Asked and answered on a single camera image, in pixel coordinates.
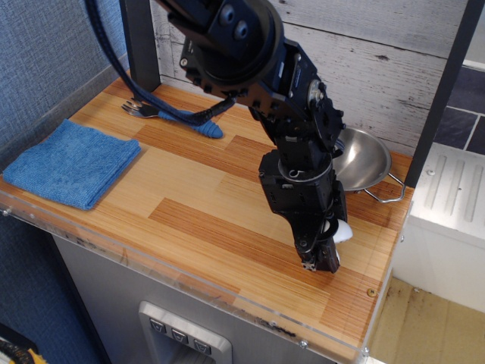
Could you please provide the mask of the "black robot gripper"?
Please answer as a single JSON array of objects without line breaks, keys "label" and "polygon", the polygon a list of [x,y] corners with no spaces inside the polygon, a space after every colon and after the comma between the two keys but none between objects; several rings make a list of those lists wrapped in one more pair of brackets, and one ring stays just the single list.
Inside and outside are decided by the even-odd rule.
[{"label": "black robot gripper", "polygon": [[[333,160],[326,154],[314,170],[291,169],[277,150],[262,157],[259,177],[271,210],[290,224],[302,267],[337,272],[340,256],[333,235],[336,220],[348,221],[346,195],[336,179]],[[330,230],[323,233],[326,221]]]}]

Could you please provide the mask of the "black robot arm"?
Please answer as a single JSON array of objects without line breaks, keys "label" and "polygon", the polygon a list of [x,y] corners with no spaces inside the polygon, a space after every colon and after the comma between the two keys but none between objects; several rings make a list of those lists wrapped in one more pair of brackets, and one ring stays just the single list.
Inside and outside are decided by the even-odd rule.
[{"label": "black robot arm", "polygon": [[186,77],[206,93],[235,99],[275,147],[259,166],[273,213],[290,224],[302,266],[335,272],[337,233],[347,221],[343,185],[333,168],[343,154],[343,113],[333,107],[317,68],[285,37],[267,1],[163,1],[186,37]]}]

